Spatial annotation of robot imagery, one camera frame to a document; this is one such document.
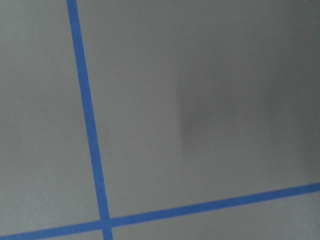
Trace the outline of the brown paper table cover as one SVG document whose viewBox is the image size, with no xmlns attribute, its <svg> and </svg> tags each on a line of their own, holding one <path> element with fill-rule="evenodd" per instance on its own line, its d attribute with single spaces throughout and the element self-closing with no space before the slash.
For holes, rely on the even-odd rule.
<svg viewBox="0 0 320 240">
<path fill-rule="evenodd" d="M 3 240 L 317 240 L 317 0 L 3 0 Z"/>
</svg>

